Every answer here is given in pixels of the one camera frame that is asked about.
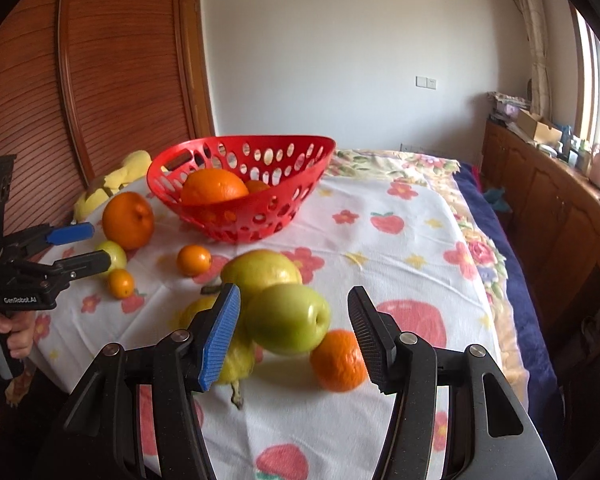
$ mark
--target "blue blanket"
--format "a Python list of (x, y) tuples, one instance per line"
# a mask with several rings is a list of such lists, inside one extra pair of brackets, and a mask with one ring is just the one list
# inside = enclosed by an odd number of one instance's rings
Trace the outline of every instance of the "blue blanket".
[(454, 178), (476, 224), (493, 240), (497, 249), (507, 259), (505, 263), (509, 275), (507, 297), (513, 307), (522, 362), (529, 371), (528, 413), (551, 452), (552, 448), (555, 450), (559, 446), (564, 410), (554, 368), (549, 361), (549, 353), (526, 288), (525, 277), (497, 216), (478, 190), (471, 167), (461, 164), (460, 171), (454, 175)]

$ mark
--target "blue gripper pad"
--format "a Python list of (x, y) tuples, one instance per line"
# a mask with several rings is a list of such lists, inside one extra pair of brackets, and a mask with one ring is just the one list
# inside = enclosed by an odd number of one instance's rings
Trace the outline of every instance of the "blue gripper pad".
[[(202, 347), (202, 362), (198, 373), (198, 384), (203, 392), (206, 392), (220, 375), (224, 356), (240, 314), (240, 289), (232, 283), (227, 283), (214, 306), (207, 312), (213, 323), (208, 328), (208, 335)], [(204, 332), (206, 330), (203, 329), (200, 335), (194, 333), (194, 341), (203, 336)]]
[(52, 245), (65, 245), (93, 237), (93, 225), (89, 222), (59, 227), (46, 236), (46, 241)]

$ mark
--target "red plastic basket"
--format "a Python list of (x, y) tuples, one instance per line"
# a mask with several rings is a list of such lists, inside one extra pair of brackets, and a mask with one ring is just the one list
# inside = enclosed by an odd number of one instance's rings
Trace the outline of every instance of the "red plastic basket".
[[(232, 244), (255, 242), (292, 221), (334, 149), (333, 139), (316, 136), (188, 140), (155, 157), (146, 179), (152, 193), (169, 209), (207, 236)], [(205, 167), (223, 168), (245, 181), (261, 180), (271, 188), (213, 205), (182, 205), (180, 191), (187, 175)]]

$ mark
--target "metal bolt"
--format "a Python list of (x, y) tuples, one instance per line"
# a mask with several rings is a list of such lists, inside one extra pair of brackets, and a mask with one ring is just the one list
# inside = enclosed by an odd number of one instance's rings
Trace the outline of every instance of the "metal bolt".
[(485, 355), (487, 355), (487, 351), (484, 349), (483, 346), (480, 345), (469, 346), (469, 352), (471, 352), (471, 355), (475, 357), (484, 357)]
[(102, 349), (102, 353), (109, 357), (117, 354), (118, 352), (120, 352), (120, 345), (118, 343), (109, 343)]
[(183, 341), (189, 339), (189, 331), (184, 329), (176, 330), (175, 332), (171, 333), (171, 339), (173, 339), (176, 343), (182, 343)]
[(400, 341), (405, 345), (415, 345), (418, 342), (418, 336), (413, 332), (402, 332), (400, 334)]

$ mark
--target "orange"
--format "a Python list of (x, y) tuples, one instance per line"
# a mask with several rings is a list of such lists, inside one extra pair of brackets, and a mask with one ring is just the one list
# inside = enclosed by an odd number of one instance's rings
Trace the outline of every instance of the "orange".
[(209, 205), (247, 196), (249, 190), (239, 176), (219, 168), (189, 173), (182, 186), (183, 205)]
[(245, 186), (249, 190), (249, 193), (257, 193), (259, 191), (264, 191), (265, 189), (269, 189), (271, 186), (269, 184), (265, 184), (261, 180), (250, 180), (245, 182)]
[(181, 273), (195, 278), (211, 267), (211, 253), (199, 245), (185, 245), (176, 262)]
[(331, 330), (309, 355), (311, 368), (325, 390), (348, 392), (368, 377), (356, 336), (349, 330)]
[(110, 293), (118, 300), (129, 298), (136, 288), (134, 277), (125, 269), (113, 269), (109, 273), (107, 281)]
[(138, 193), (117, 193), (104, 208), (102, 230), (125, 251), (139, 249), (147, 245), (154, 234), (154, 210)]

